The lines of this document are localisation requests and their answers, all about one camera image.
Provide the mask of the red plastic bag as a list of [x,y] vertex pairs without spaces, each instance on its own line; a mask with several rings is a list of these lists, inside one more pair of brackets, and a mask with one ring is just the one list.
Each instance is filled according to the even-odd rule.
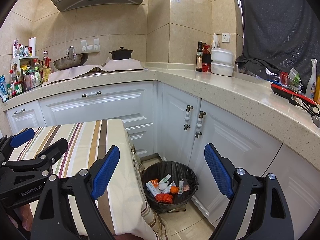
[[155,196],[155,199],[159,203],[166,203],[166,204],[173,203],[173,195],[169,193],[159,193]]

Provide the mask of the orange trash bag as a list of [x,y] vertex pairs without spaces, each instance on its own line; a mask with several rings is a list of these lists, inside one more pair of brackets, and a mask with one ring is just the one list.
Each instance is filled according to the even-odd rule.
[[177,186],[171,186],[170,188],[170,193],[171,194],[178,194],[179,193],[180,188]]

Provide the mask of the white green printed wrapper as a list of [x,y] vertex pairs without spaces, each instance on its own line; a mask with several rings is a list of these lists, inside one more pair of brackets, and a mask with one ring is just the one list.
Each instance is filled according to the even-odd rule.
[[150,191],[150,193],[153,195],[153,197],[156,197],[158,194],[161,193],[161,191],[154,187],[152,182],[148,181],[146,183],[146,188]]

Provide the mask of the black trash bin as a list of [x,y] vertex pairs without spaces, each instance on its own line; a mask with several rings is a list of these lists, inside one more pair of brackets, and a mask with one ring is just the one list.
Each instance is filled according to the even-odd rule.
[[[159,183],[167,174],[171,178],[166,183]],[[180,188],[178,194],[173,195],[173,203],[159,203],[146,188],[150,180],[158,179],[161,193],[170,193],[171,186]],[[164,161],[155,163],[142,173],[142,183],[146,198],[150,207],[157,213],[182,212],[186,210],[187,203],[197,191],[199,184],[195,172],[187,165],[175,161]]]

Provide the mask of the white kitchen cabinets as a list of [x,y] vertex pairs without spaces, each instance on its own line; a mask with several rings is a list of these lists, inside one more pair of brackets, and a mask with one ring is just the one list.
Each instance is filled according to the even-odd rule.
[[116,234],[167,237],[150,209],[138,178],[142,167],[135,160],[155,153],[195,172],[199,187],[192,200],[216,225],[229,200],[220,193],[204,157],[211,143],[249,174],[274,174],[289,207],[295,239],[304,233],[308,239],[319,239],[319,171],[278,139],[179,89],[151,81],[93,87],[26,103],[9,114],[22,128],[35,131],[31,141],[13,151],[11,160],[32,159],[57,140],[68,141],[67,152],[53,166],[61,178],[90,167],[112,145],[120,148],[107,193],[98,200]]

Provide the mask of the spice rack with bottles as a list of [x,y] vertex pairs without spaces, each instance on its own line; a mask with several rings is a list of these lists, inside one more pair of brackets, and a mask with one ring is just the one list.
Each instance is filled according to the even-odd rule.
[[41,84],[39,57],[32,56],[31,48],[16,39],[12,45],[10,89],[12,96],[18,96]]

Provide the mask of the cooking oil bottle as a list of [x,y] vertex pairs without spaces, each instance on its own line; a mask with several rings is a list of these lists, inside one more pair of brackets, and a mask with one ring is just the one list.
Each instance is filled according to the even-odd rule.
[[41,67],[41,76],[42,76],[42,83],[47,82],[49,79],[49,75],[52,72],[51,67],[51,59],[48,56],[48,51],[43,51],[43,60],[42,60],[42,67]]

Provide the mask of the metal wok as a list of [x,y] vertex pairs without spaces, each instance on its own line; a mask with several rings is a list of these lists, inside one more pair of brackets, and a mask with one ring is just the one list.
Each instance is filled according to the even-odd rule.
[[66,55],[63,58],[55,60],[53,62],[54,67],[57,70],[65,70],[73,67],[82,66],[88,59],[88,53],[76,53],[75,48],[70,46],[66,50]]

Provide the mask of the red black appliance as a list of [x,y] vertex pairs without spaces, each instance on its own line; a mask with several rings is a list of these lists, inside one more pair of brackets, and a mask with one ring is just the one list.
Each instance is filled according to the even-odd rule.
[[304,95],[298,94],[288,88],[285,88],[284,86],[278,85],[276,83],[271,83],[271,89],[274,92],[274,94],[277,94],[285,99],[293,99],[293,98],[298,98],[300,99],[302,102],[307,103],[308,105],[310,105],[311,107],[316,107],[317,103],[315,103],[313,100],[311,100],[310,98],[307,98]]

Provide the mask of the black lidded pot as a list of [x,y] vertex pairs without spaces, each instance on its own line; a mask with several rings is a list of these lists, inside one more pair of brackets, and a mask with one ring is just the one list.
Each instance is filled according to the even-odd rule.
[[133,50],[120,47],[117,50],[111,51],[110,54],[112,55],[112,60],[125,60],[131,58],[132,52]]

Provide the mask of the white spray bottle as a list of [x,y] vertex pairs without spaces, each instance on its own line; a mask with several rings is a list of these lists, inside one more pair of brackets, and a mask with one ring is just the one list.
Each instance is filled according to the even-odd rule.
[[313,100],[316,89],[317,60],[311,59],[311,62],[311,76],[306,87],[305,95],[307,98]]

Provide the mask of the white stacked bowls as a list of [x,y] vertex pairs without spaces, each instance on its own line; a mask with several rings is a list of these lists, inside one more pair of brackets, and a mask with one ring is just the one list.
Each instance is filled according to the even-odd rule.
[[227,49],[211,50],[211,72],[222,76],[232,76],[234,72],[234,54]]

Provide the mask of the dark sauce bottle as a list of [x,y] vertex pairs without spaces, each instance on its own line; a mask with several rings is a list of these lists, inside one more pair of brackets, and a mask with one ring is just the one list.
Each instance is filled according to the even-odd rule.
[[202,71],[202,57],[203,57],[202,42],[199,41],[197,43],[197,50],[196,50],[196,71],[197,72]]

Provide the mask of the dark hanging cloth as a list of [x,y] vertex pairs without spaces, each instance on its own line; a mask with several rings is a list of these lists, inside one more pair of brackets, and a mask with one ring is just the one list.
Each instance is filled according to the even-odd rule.
[[319,59],[319,0],[241,0],[244,42],[240,70],[265,80],[298,71],[303,86]]

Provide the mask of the white wall socket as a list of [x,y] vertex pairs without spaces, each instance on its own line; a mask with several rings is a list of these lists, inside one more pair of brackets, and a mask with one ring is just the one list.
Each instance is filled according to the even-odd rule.
[[221,34],[221,41],[222,41],[222,43],[229,43],[230,42],[230,33],[222,33]]

